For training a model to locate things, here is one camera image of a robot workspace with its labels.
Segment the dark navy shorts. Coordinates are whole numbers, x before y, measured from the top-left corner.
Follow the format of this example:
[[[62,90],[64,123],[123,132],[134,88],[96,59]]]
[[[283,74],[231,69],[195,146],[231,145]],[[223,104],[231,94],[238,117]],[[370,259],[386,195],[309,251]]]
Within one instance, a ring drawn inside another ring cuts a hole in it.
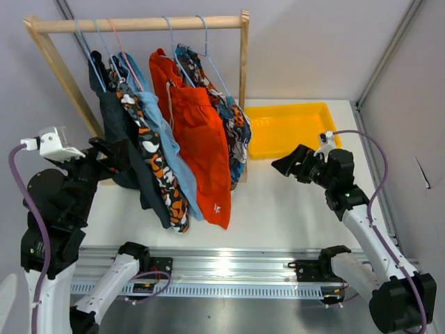
[[[121,105],[115,89],[111,87],[102,55],[94,50],[90,53],[90,57],[88,61],[90,88],[99,99],[105,138],[109,143],[125,140],[128,147],[130,168],[118,173],[113,180],[123,188],[140,191],[141,207],[153,209],[161,225],[169,228],[170,215],[161,197],[159,183],[138,151],[137,126]]]

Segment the orange black camouflage shorts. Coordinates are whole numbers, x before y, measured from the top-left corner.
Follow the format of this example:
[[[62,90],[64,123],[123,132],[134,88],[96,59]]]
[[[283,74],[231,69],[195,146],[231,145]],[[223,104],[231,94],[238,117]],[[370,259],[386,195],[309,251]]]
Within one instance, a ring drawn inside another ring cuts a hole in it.
[[[159,183],[161,197],[168,210],[170,227],[178,233],[185,233],[190,225],[189,203],[167,163],[161,137],[149,126],[139,97],[127,83],[129,70],[116,56],[110,56],[108,64],[110,83],[115,84],[115,92],[122,107],[137,127],[137,143],[145,165],[149,166]]]

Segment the pink wire hanger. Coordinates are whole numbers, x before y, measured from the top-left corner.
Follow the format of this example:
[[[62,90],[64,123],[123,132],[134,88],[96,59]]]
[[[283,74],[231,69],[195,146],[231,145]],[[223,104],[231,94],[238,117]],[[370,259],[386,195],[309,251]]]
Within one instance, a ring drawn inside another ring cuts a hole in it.
[[[116,40],[118,42],[118,46],[119,46],[119,49],[121,51],[122,57],[123,57],[125,63],[127,64],[127,67],[129,68],[129,71],[130,71],[131,75],[133,76],[133,78],[134,78],[134,80],[135,80],[135,82],[136,82],[136,84],[137,84],[137,86],[139,88],[139,91],[144,92],[145,90],[143,88],[143,85],[141,84],[137,74],[135,73],[132,65],[130,64],[126,52],[124,51],[124,47],[122,46],[119,34],[117,32],[117,29],[115,28],[113,20],[111,18],[109,18],[109,17],[107,17],[106,19],[107,19],[108,23],[110,24],[110,26],[111,26],[111,28],[113,30],[113,33],[114,33],[114,35],[116,37]]]

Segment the light blue shorts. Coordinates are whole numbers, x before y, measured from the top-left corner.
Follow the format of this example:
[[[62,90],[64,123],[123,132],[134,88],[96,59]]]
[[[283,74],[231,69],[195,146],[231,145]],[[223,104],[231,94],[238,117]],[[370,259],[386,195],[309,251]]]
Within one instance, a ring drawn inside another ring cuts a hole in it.
[[[158,106],[159,99],[152,92],[143,72],[138,68],[135,60],[129,55],[119,51],[116,58],[125,70],[128,70],[127,83],[135,94],[140,98],[143,105],[143,113],[147,118],[148,125],[160,135],[163,153],[169,167],[177,178],[183,194],[190,203],[191,214],[199,221],[204,219],[201,209],[197,203],[197,182],[192,170],[180,157],[180,146],[176,142],[171,126],[163,118]]]

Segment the bright orange shorts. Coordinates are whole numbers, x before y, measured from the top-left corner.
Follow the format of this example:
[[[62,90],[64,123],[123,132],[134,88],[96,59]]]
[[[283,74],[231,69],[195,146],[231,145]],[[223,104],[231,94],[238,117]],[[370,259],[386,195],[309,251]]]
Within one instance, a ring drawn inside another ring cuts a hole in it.
[[[197,204],[204,219],[223,229],[231,214],[229,151],[223,123],[205,88],[184,83],[179,68],[162,48],[149,56],[158,106],[179,144],[179,155],[197,183]]]

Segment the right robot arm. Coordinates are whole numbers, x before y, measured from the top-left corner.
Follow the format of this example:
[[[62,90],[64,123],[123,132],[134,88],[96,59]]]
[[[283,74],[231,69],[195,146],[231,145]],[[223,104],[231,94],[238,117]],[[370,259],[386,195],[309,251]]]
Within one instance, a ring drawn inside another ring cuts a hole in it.
[[[371,201],[355,184],[352,152],[327,145],[315,151],[299,145],[272,166],[285,177],[322,187],[327,206],[350,230],[369,262],[359,261],[344,245],[324,248],[317,264],[319,276],[328,281],[338,277],[349,284],[368,303],[381,333],[410,333],[415,327],[425,333],[432,321],[437,284],[429,273],[420,273],[407,261],[373,222]]]

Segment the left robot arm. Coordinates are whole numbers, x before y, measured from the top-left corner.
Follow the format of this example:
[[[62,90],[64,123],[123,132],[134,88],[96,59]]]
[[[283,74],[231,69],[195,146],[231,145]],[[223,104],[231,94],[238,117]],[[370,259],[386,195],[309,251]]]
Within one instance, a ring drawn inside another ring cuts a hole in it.
[[[86,150],[68,147],[51,132],[22,139],[8,155],[28,211],[21,266],[29,290],[31,333],[97,333],[130,281],[171,281],[171,271],[156,267],[148,247],[128,241],[99,282],[71,303],[72,279],[97,186],[129,168],[125,140],[109,143],[94,137],[89,144]]]

